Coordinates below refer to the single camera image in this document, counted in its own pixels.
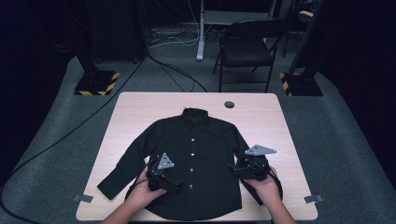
yellow black striped base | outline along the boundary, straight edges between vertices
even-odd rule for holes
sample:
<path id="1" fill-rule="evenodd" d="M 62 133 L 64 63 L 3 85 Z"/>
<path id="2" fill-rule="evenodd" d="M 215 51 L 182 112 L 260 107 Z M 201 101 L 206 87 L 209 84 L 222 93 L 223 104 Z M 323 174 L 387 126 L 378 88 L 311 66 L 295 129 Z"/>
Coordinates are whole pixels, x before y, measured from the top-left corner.
<path id="1" fill-rule="evenodd" d="M 280 80 L 282 81 L 283 90 L 285 90 L 286 95 L 292 96 L 291 90 L 290 90 L 290 84 L 286 78 L 286 75 L 284 73 L 279 73 L 279 76 L 280 76 Z"/>
<path id="2" fill-rule="evenodd" d="M 299 73 L 280 73 L 283 89 L 288 96 L 323 96 L 318 83 L 313 78 L 304 78 Z"/>
<path id="3" fill-rule="evenodd" d="M 120 73 L 105 72 L 101 74 L 102 83 L 92 83 L 83 78 L 75 89 L 75 95 L 109 95 L 116 85 Z"/>

gray carpet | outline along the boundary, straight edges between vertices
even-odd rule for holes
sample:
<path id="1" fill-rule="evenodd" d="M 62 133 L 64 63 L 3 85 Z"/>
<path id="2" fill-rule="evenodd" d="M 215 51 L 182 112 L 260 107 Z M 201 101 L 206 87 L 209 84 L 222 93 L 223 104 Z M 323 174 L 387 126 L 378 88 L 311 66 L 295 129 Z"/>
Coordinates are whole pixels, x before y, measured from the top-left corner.
<path id="1" fill-rule="evenodd" d="M 206 41 L 202 62 L 195 61 L 196 44 L 192 47 L 162 45 L 151 48 L 149 53 L 156 60 L 188 72 L 207 91 L 217 91 L 218 74 L 212 75 L 211 70 L 218 43 L 217 39 Z M 311 192 L 325 199 L 317 204 L 318 219 L 306 223 L 395 223 L 395 190 L 334 85 L 317 74 L 323 97 L 286 96 L 278 74 L 288 71 L 295 50 L 289 47 L 286 58 L 279 52 L 269 92 L 277 95 L 282 106 Z M 120 72 L 115 90 L 108 96 L 74 95 L 83 70 L 77 59 L 70 62 L 58 97 L 20 164 L 84 123 L 10 179 L 3 200 L 13 213 L 39 223 L 79 223 L 78 203 L 73 198 L 85 189 L 118 94 L 122 91 L 203 91 L 190 79 L 168 69 L 171 78 L 149 57 L 130 79 L 138 64 L 104 62 L 97 66 L 101 70 Z M 262 86 L 244 88 L 238 91 L 263 90 Z M 0 222 L 25 223 L 3 210 Z"/>

hazard stripe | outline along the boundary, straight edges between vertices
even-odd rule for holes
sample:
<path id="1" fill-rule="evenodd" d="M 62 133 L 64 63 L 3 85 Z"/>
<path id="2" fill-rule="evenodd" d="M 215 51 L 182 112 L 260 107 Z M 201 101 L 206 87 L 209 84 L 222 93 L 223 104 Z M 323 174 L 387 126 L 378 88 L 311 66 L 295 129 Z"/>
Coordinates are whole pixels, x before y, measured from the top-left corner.
<path id="1" fill-rule="evenodd" d="M 119 76 L 120 73 L 116 73 L 113 75 L 113 77 L 111 78 L 111 82 L 107 86 L 105 91 L 75 91 L 75 95 L 109 95 L 116 86 L 116 81 Z"/>
<path id="2" fill-rule="evenodd" d="M 280 80 L 282 81 L 283 90 L 285 90 L 286 95 L 291 96 L 289 83 L 288 83 L 288 81 L 286 80 L 285 74 L 279 73 L 279 76 L 280 76 Z"/>

wooden table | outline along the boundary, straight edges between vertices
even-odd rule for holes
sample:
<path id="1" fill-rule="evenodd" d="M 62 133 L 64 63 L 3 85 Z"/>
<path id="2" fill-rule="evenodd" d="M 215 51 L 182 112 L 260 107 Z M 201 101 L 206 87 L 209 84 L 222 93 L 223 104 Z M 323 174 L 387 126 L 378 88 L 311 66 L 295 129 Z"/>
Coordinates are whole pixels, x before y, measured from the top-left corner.
<path id="1" fill-rule="evenodd" d="M 231 101 L 234 108 L 225 107 Z M 284 190 L 284 204 L 297 220 L 313 220 L 318 211 L 303 197 L 311 195 L 304 172 L 290 136 L 279 101 L 271 93 L 222 92 L 124 92 L 120 95 L 108 124 L 84 194 L 92 196 L 90 203 L 80 202 L 79 220 L 103 220 L 123 202 L 129 186 L 110 201 L 96 187 L 115 168 L 120 157 L 134 139 L 155 120 L 180 115 L 186 107 L 207 110 L 210 117 L 233 123 L 247 144 L 269 147 L 277 151 L 267 155 L 276 168 Z M 265 206 L 258 206 L 241 185 L 242 209 L 210 221 L 257 221 L 271 219 Z M 148 210 L 142 210 L 134 220 L 168 221 Z"/>

black backdrop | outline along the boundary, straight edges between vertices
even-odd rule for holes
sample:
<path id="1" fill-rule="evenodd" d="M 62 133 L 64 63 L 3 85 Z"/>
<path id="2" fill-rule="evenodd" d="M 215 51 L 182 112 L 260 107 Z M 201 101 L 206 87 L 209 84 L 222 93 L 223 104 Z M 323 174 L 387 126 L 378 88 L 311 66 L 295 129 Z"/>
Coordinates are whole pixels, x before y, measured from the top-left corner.
<path id="1" fill-rule="evenodd" d="M 396 4 L 392 1 L 325 0 L 305 47 L 330 38 L 328 53 L 317 69 L 340 91 L 396 188 Z"/>
<path id="2" fill-rule="evenodd" d="M 199 22 L 201 0 L 145 0 L 149 26 L 177 24 L 192 21 L 191 10 Z M 205 9 L 223 11 L 268 11 L 270 1 L 262 0 L 206 0 Z"/>
<path id="3" fill-rule="evenodd" d="M 74 57 L 55 3 L 0 1 L 0 186 L 50 111 Z"/>

